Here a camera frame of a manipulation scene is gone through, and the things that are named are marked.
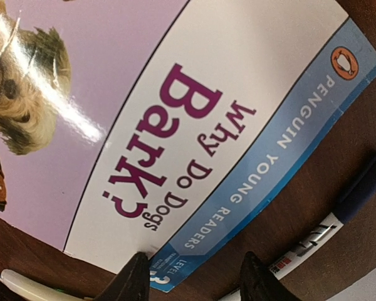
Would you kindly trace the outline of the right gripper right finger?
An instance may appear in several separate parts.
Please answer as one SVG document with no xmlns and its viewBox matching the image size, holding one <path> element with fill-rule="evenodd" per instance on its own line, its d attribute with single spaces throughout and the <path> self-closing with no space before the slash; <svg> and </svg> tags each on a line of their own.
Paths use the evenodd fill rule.
<svg viewBox="0 0 376 301">
<path fill-rule="evenodd" d="M 252 251 L 245 254 L 241 264 L 239 289 L 242 301 L 300 301 Z"/>
</svg>

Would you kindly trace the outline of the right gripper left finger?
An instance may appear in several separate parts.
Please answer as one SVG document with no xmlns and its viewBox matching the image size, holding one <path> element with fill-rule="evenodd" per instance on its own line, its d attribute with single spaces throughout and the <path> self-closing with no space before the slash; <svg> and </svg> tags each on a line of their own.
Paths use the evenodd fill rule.
<svg viewBox="0 0 376 301">
<path fill-rule="evenodd" d="M 143 252 L 134 254 L 94 301 L 148 301 L 149 259 Z"/>
</svg>

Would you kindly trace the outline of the dog picture book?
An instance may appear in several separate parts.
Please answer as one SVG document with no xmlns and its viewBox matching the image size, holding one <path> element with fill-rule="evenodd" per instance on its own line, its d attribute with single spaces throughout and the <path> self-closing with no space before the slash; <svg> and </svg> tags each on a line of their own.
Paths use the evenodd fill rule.
<svg viewBox="0 0 376 301">
<path fill-rule="evenodd" d="M 0 222 L 169 292 L 375 77 L 336 1 L 0 1 Z"/>
</svg>

